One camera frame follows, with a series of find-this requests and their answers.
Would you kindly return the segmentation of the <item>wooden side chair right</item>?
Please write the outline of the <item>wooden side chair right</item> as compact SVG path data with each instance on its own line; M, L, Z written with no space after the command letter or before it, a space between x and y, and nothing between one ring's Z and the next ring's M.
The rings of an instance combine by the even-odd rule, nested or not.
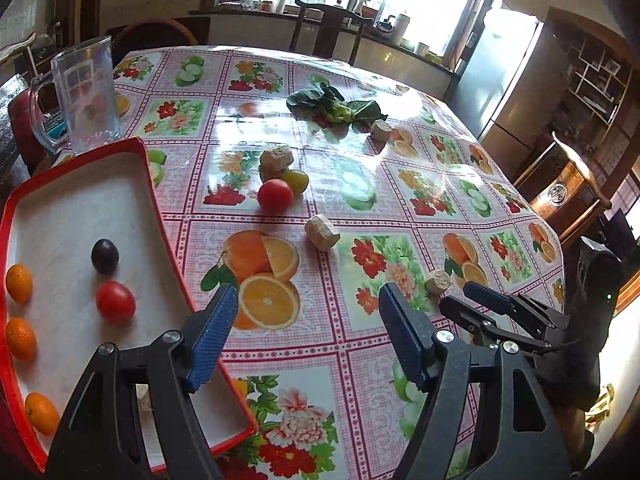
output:
M563 249L583 236L600 214L612 207L593 171L574 148L555 132L551 143L521 172L513 185L522 192L540 174L547 181L529 202L533 211L552 227Z

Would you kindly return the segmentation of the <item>dark wooden far chair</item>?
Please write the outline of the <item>dark wooden far chair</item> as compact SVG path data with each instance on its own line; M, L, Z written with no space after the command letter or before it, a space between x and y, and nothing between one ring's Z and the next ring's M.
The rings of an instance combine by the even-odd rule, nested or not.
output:
M357 31L354 44L352 45L352 52L350 52L349 55L348 64L354 65L364 29L366 27L372 27L374 24L372 18L364 18L355 12L340 8L339 6L329 6L324 3L309 3L303 2L302 0L295 0L295 4L299 7L299 12L288 50L290 52L296 51L307 11L317 10L322 13L322 17L320 24L318 25L317 37L316 42L314 43L314 48L312 49L312 55L316 58L327 58L328 60L333 58L338 37L343 29L343 22L345 20L351 20L357 25Z

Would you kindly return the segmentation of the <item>wooden shelf cabinet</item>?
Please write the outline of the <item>wooden shelf cabinet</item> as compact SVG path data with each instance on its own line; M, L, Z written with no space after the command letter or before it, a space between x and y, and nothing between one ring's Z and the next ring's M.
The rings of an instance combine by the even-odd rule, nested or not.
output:
M611 197L639 157L639 62L617 32L551 8L546 24L568 59L553 130Z

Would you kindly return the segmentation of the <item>white cup on sill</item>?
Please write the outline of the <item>white cup on sill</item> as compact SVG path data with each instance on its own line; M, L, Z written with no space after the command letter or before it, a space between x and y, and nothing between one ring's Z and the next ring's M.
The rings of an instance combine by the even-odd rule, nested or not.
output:
M395 46L401 44L402 38L404 38L406 30L410 24L410 18L405 13L399 13L396 16L396 21L392 34L390 35L390 42Z

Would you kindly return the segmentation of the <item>dark purple plum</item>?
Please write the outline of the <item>dark purple plum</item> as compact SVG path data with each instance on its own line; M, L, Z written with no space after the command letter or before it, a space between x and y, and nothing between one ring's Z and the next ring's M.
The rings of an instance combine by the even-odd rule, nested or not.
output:
M107 238L97 240L91 251L91 262L99 274L112 275L119 263L117 247Z

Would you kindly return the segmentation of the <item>orange mandarin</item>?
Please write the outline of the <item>orange mandarin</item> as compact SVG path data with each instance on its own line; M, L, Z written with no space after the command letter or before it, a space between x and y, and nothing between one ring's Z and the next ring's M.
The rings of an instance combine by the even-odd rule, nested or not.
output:
M6 292L17 304L27 304L32 296L32 274L21 263L15 263L6 271Z
M12 356L21 362L35 359L37 338L29 322L24 318L11 318L6 324L6 345Z
M54 404L43 394L31 392L25 398L25 413L32 426L45 437L51 437L58 429L60 415Z

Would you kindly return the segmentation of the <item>red rimmed white tray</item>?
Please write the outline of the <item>red rimmed white tray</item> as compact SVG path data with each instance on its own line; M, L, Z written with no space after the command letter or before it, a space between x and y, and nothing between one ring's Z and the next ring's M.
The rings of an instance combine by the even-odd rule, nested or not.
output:
M91 251L107 238L117 247L112 275L96 272ZM74 157L21 184L6 201L1 220L1 263L21 263L34 287L27 304L1 299L2 318L21 316L32 326L37 354L22 363L1 353L1 389L6 399L1 439L29 468L44 475L54 435L45 437L25 413L31 392L46 396L61 417L96 348L143 347L168 330L181 330L205 309L192 304L163 226L144 144L119 141ZM107 281L125 285L136 300L126 324L106 322L96 291ZM191 396L207 444L216 458L257 428L219 356L209 382ZM169 477L151 413L138 405L146 456L153 478Z

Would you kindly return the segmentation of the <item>silver refrigerator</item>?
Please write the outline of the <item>silver refrigerator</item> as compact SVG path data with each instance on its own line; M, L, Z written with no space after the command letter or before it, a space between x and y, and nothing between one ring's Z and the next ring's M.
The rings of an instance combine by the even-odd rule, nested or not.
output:
M475 49L454 85L447 103L477 139L497 113L530 47L536 44L540 21L509 9L490 9Z

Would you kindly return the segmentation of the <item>pink thermos bottle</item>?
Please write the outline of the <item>pink thermos bottle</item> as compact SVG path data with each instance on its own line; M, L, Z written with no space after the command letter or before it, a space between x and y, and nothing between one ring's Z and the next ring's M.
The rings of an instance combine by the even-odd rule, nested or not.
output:
M8 112L15 143L29 174L47 158L47 151L36 139L30 123L30 91L24 90L9 102Z

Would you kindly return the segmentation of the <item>red tomato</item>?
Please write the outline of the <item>red tomato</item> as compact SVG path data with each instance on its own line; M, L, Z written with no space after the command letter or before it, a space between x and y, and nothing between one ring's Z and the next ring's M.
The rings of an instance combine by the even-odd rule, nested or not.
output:
M262 184L257 193L257 201L270 214L286 211L294 202L294 193L282 179L271 179Z
M96 291L96 308L106 322L126 324L134 317L137 305L134 295L125 285L107 281Z

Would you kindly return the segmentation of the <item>round back wooden chair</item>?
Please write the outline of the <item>round back wooden chair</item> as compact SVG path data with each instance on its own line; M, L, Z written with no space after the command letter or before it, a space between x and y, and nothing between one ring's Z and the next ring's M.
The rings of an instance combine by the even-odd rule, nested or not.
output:
M198 40L183 24L172 18L152 18L130 24L112 41L112 61L117 65L132 51L163 47L196 46Z

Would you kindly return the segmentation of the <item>yellow-green tomato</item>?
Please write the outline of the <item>yellow-green tomato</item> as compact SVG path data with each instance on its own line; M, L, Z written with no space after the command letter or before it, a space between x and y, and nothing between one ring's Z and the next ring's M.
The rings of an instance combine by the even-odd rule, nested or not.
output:
M306 191L309 184L309 177L302 170L286 170L281 179L288 185L295 196L301 196Z

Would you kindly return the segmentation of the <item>clear glass mug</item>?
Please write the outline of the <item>clear glass mug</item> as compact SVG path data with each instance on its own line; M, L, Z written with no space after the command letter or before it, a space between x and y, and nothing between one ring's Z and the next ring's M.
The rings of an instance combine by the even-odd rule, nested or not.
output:
M66 133L52 139L44 128L38 102L40 90L52 84ZM32 133L46 150L58 154L70 148L76 154L118 141L122 128L116 104L112 42L109 36L92 38L58 52L51 69L29 87Z

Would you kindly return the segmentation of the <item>red tomato in tray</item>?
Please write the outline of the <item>red tomato in tray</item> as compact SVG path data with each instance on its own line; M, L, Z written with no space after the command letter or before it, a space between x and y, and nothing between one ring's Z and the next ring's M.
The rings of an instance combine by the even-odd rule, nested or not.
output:
M125 285L107 281L96 291L96 308L106 322L126 324L134 317L137 305L134 295Z

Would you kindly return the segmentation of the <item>wooden chair with cushion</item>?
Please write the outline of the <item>wooden chair with cushion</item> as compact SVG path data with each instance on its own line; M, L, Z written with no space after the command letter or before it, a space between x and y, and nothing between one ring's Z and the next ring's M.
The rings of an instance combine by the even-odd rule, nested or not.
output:
M21 75L29 84L38 75L32 44L37 34L31 32L13 44L1 48L1 83L5 84L15 75Z

